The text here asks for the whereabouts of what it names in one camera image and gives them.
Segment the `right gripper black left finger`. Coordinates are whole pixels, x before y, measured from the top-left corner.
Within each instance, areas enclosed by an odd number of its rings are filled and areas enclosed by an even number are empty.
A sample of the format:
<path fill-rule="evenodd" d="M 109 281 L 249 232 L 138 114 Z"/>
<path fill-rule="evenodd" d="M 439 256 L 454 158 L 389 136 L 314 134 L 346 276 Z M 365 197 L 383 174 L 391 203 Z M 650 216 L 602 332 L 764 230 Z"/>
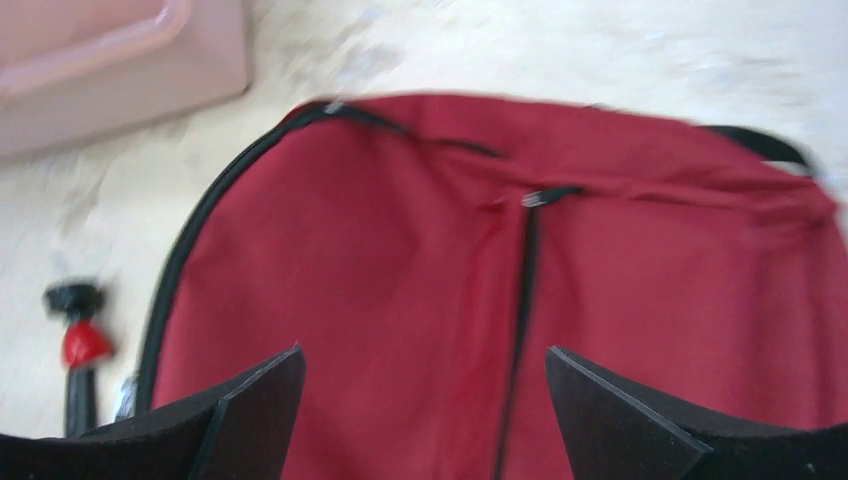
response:
<path fill-rule="evenodd" d="M 306 374 L 295 346 L 78 438 L 1 438 L 4 479 L 278 479 Z"/>

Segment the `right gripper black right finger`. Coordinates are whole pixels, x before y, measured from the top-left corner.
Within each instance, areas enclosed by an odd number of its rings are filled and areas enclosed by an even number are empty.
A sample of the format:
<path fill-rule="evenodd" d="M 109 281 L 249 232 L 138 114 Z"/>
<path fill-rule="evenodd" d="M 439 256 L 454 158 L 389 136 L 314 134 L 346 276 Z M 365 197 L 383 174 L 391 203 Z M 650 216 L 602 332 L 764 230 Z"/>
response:
<path fill-rule="evenodd" d="M 844 479 L 847 426 L 797 430 L 719 413 L 562 347 L 545 371 L 576 479 Z"/>

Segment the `red backpack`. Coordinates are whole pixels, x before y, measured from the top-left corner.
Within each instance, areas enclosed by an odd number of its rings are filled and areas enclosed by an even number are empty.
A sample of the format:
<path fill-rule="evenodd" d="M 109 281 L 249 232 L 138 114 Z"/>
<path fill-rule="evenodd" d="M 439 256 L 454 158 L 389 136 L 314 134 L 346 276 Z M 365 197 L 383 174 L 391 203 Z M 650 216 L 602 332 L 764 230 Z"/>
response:
<path fill-rule="evenodd" d="M 314 102 L 213 182 L 154 297 L 136 409 L 291 346 L 286 479 L 572 479 L 560 347 L 704 442 L 694 477 L 847 475 L 847 249 L 744 127 L 462 95 Z"/>

